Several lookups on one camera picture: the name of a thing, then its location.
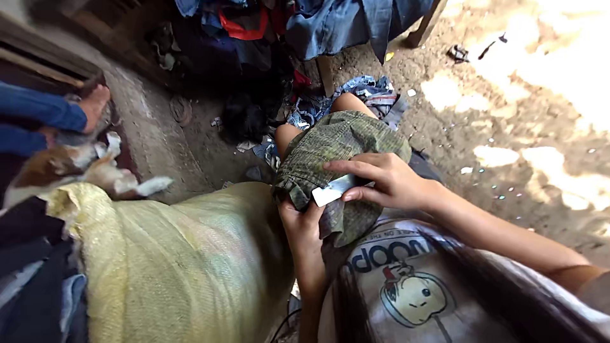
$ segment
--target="green camouflage cloth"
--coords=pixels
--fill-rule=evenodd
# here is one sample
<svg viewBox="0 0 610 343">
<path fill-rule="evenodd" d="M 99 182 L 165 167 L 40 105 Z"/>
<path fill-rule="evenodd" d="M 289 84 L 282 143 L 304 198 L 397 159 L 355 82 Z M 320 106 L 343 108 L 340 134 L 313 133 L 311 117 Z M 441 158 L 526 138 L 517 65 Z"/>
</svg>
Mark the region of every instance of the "green camouflage cloth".
<svg viewBox="0 0 610 343">
<path fill-rule="evenodd" d="M 411 158 L 409 142 L 382 121 L 355 110 L 334 112 L 290 142 L 271 189 L 273 199 L 279 204 L 288 194 L 295 207 L 304 212 L 312 190 L 343 176 L 324 170 L 322 165 L 360 153 L 396 153 L 405 162 Z M 349 244 L 367 233 L 382 210 L 367 201 L 335 200 L 326 205 L 320 219 L 320 238 L 337 233 L 335 247 Z"/>
</svg>

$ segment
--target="long black hair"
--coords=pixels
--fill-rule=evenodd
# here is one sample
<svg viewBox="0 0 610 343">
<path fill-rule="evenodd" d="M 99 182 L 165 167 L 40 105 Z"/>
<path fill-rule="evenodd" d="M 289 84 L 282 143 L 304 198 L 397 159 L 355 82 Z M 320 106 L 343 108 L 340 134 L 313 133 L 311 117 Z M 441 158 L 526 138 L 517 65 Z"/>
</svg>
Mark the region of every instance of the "long black hair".
<svg viewBox="0 0 610 343">
<path fill-rule="evenodd" d="M 588 320 L 531 280 L 491 263 L 479 251 L 422 236 L 488 315 L 519 342 L 610 342 Z M 353 272 L 339 269 L 333 287 L 337 343 L 376 342 Z"/>
</svg>

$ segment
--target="blue jeans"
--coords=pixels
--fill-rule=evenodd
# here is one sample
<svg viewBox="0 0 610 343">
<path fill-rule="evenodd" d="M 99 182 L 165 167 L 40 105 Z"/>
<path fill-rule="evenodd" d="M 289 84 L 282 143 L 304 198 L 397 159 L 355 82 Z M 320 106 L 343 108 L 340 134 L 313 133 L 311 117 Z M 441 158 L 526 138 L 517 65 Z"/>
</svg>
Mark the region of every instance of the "blue jeans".
<svg viewBox="0 0 610 343">
<path fill-rule="evenodd" d="M 79 132 L 87 124 L 87 116 L 77 104 L 70 104 L 59 95 L 41 93 L 1 81 L 0 114 L 28 118 L 45 126 Z M 0 123 L 0 153 L 30 157 L 46 148 L 43 134 Z"/>
</svg>

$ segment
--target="yellow woven sack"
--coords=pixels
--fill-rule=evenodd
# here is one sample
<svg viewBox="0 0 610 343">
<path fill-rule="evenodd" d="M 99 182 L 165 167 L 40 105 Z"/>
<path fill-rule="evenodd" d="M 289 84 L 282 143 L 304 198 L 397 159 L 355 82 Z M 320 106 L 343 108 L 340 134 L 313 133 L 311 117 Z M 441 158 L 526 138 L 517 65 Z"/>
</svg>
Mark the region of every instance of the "yellow woven sack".
<svg viewBox="0 0 610 343">
<path fill-rule="evenodd" d="M 269 185 L 171 206 L 84 183 L 45 198 L 82 244 L 92 343 L 264 342 L 285 314 L 292 259 Z"/>
</svg>

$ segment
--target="cartoon print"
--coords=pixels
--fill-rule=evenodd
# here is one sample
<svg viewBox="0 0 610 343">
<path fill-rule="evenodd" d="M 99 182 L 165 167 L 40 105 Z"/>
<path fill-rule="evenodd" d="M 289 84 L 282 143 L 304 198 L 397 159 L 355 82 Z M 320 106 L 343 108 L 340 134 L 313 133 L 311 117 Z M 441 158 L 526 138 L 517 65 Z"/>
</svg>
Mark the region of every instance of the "cartoon print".
<svg viewBox="0 0 610 343">
<path fill-rule="evenodd" d="M 386 282 L 380 296 L 389 314 L 408 328 L 433 319 L 445 340 L 451 342 L 439 316 L 453 310 L 455 301 L 443 282 L 432 274 L 415 272 L 412 266 L 403 262 L 388 265 L 382 271 Z"/>
</svg>

